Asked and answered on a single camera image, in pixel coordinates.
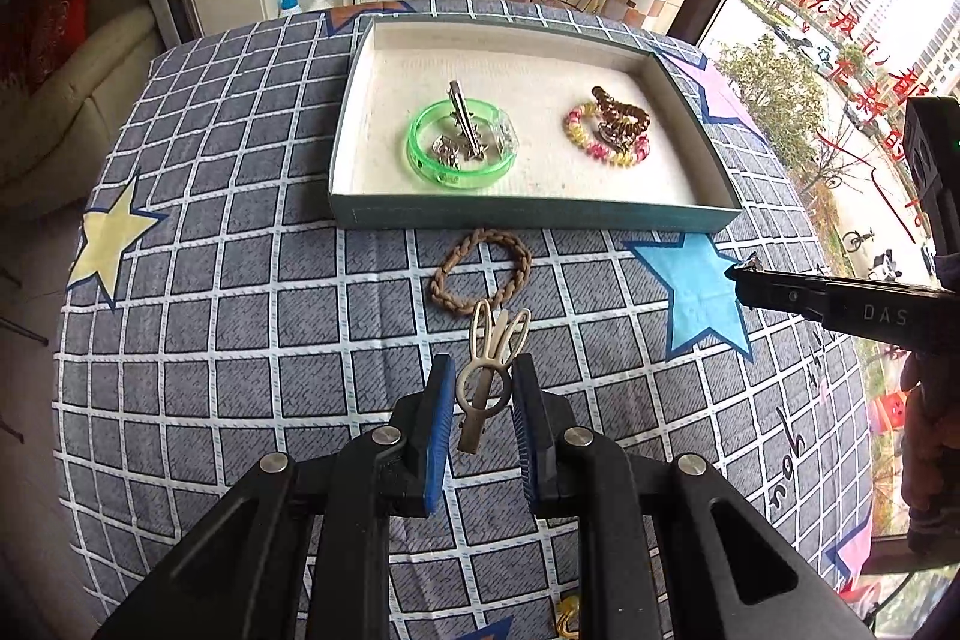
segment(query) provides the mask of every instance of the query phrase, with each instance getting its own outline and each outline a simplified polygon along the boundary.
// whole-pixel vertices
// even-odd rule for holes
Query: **floor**
[[[0,431],[0,551],[61,640],[85,640],[97,627],[59,504],[50,405],[56,396],[59,309],[80,213],[77,204],[29,224],[0,223],[0,263],[23,283],[18,289],[0,280],[0,314],[50,339],[43,347],[0,330],[0,417],[23,435],[21,444]]]

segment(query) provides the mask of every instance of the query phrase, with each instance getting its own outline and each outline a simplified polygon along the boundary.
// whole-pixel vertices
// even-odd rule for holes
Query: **metal screw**
[[[289,463],[290,459],[287,458],[286,453],[267,453],[267,455],[263,456],[260,460],[260,469],[264,472],[274,474],[276,472],[283,472]]]
[[[400,442],[400,429],[395,426],[381,426],[373,430],[373,441],[377,445],[395,445]]]
[[[590,429],[584,429],[582,426],[571,426],[563,433],[563,439],[570,445],[582,448],[584,445],[593,442],[593,432]]]
[[[707,463],[696,453],[684,453],[677,459],[677,466],[685,475],[703,475],[707,472]]]

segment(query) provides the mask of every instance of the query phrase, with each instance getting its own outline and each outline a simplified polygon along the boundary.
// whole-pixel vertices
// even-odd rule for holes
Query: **gray checkered tablecloth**
[[[416,1],[383,13],[411,12],[703,60],[687,44],[526,4]],[[330,220],[330,148],[350,54],[373,14],[268,20],[157,58],[93,190],[90,207],[107,209],[138,172],[134,205],[168,215],[125,256],[115,309],[91,280],[62,311],[55,456],[100,620],[258,456],[334,452],[419,389],[432,355],[467,356],[469,321],[425,293],[463,232],[344,232]],[[714,122],[697,83],[667,68],[744,202],[717,247],[786,271],[822,262],[770,150],[744,126]],[[675,236],[520,234],[534,273],[511,307],[533,311],[541,383],[632,452],[702,453],[839,584],[832,548],[866,522],[872,491],[851,338],[745,311],[752,362],[715,338],[666,360],[666,290],[623,242]],[[451,287],[491,292],[510,268],[501,248],[482,245]],[[805,441],[790,480],[781,413]],[[530,516],[508,415],[488,426],[479,456],[451,442],[443,499],[430,520],[391,525],[392,637],[452,640],[508,616],[511,638],[554,637],[554,605],[576,586],[575,523]]]

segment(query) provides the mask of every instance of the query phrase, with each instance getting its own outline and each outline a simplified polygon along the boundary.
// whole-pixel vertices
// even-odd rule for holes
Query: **hair accessory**
[[[615,100],[599,85],[593,89],[597,101],[571,109],[563,121],[570,140],[587,155],[616,167],[632,167],[650,154],[646,130],[650,116],[633,104]],[[590,132],[584,118],[596,119]]]
[[[445,188],[486,188],[517,160],[517,136],[507,113],[486,101],[464,98],[450,82],[448,97],[410,122],[407,160],[425,180]]]
[[[509,231],[478,228],[469,237],[464,237],[462,242],[450,251],[437,271],[433,273],[433,279],[430,281],[430,298],[433,299],[434,304],[438,304],[443,309],[450,310],[458,316],[468,316],[472,313],[476,307],[476,299],[462,299],[453,295],[446,289],[446,277],[454,266],[467,258],[472,249],[477,247],[480,242],[495,242],[502,245],[510,250],[517,260],[517,267],[510,279],[499,287],[493,296],[484,297],[491,307],[502,307],[507,301],[510,301],[512,295],[527,284],[533,272],[533,254],[520,240],[520,237],[511,234]]]
[[[480,341],[480,316],[485,319],[483,341]],[[466,414],[461,426],[460,442],[457,443],[457,450],[461,453],[477,452],[484,422],[487,418],[497,415],[510,401],[512,380],[507,369],[527,341],[531,316],[529,310],[521,310],[508,325],[509,317],[510,314],[506,310],[501,310],[494,324],[490,303],[486,299],[480,299],[473,308],[473,321],[470,324],[470,362],[457,375],[456,386],[457,404]],[[520,339],[511,343],[511,338],[518,330]],[[477,370],[480,370],[477,389],[473,393],[473,399],[467,402],[467,380]],[[490,398],[494,372],[503,381],[503,389],[496,403],[488,408],[487,400]]]

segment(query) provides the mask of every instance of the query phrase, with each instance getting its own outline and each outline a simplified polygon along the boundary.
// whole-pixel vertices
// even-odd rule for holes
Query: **teal box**
[[[453,190],[405,155],[411,119],[446,95],[510,118],[517,160],[493,185]],[[650,116],[650,154],[597,161],[565,135],[569,110],[600,85]],[[357,47],[330,166],[342,228],[580,228],[714,233],[742,209],[700,121],[659,55],[576,33],[487,20],[379,18]]]

